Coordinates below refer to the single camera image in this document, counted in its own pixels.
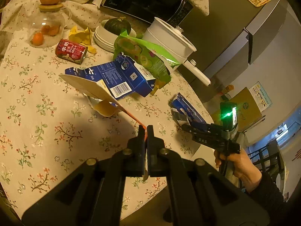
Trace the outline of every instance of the barcode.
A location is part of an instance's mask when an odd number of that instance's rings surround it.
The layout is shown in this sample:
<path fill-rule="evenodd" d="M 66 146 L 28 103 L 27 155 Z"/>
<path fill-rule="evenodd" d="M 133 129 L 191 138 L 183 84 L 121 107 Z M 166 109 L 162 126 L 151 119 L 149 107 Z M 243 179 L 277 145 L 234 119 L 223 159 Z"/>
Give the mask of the barcode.
<path fill-rule="evenodd" d="M 110 88 L 110 90 L 115 98 L 119 98 L 120 96 L 130 92 L 131 88 L 127 82 L 123 82 L 115 87 Z"/>

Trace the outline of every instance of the stacked plates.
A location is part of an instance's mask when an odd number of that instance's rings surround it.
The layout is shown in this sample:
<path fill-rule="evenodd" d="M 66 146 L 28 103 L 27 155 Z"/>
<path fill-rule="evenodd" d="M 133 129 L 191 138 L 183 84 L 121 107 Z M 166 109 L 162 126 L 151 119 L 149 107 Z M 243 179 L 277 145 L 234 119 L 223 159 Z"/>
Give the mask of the stacked plates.
<path fill-rule="evenodd" d="M 107 21 L 108 21 L 108 19 L 103 20 L 101 22 L 101 24 L 96 28 L 95 33 L 94 33 L 94 40 L 98 46 L 100 46 L 104 50 L 107 50 L 107 51 L 113 53 L 115 50 L 114 42 L 118 36 L 107 31 L 104 28 L 104 25 Z M 129 36 L 136 37 L 136 32 L 132 29 Z"/>

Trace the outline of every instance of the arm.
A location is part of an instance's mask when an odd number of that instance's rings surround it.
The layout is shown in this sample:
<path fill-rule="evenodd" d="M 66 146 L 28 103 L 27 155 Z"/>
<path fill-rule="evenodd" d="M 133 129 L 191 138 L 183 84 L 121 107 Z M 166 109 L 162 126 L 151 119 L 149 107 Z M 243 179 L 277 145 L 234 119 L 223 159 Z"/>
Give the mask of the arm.
<path fill-rule="evenodd" d="M 214 156 L 216 167 L 221 165 L 221 159 L 234 163 L 233 175 L 241 179 L 248 195 L 268 212 L 271 222 L 275 222 L 286 203 L 270 175 L 261 173 L 244 149 L 241 149 L 240 154 L 231 154 L 227 158 L 217 151 L 214 152 Z"/>

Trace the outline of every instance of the human hand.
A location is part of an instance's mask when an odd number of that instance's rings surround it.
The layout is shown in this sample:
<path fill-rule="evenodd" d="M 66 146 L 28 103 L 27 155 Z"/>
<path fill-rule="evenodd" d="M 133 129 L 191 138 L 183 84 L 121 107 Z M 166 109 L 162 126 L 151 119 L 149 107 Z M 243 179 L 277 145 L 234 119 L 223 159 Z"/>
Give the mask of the human hand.
<path fill-rule="evenodd" d="M 241 179 L 248 192 L 257 188 L 261 181 L 262 174 L 258 168 L 253 165 L 244 149 L 240 150 L 240 154 L 231 154 L 227 157 L 215 150 L 214 156 L 216 167 L 220 167 L 222 164 L 221 160 L 227 159 L 227 161 L 233 162 L 233 175 Z"/>

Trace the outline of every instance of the pot lid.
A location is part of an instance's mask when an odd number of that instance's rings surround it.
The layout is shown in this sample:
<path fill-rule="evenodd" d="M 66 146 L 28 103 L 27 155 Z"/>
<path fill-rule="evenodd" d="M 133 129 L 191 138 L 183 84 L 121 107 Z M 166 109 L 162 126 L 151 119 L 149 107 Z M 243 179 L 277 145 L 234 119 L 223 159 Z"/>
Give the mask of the pot lid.
<path fill-rule="evenodd" d="M 182 35 L 183 29 L 181 29 L 179 26 L 177 26 L 176 28 L 173 28 L 170 24 L 166 23 L 165 21 L 163 21 L 162 19 L 160 19 L 158 17 L 155 17 L 155 20 L 158 21 L 165 28 L 167 28 L 173 37 L 176 37 L 176 38 L 180 39 L 181 41 L 183 41 L 185 44 L 187 44 L 187 46 L 189 46 L 189 48 L 191 48 L 191 50 L 193 50 L 194 52 L 197 50 L 195 48 L 195 46 L 186 37 L 184 37 Z"/>

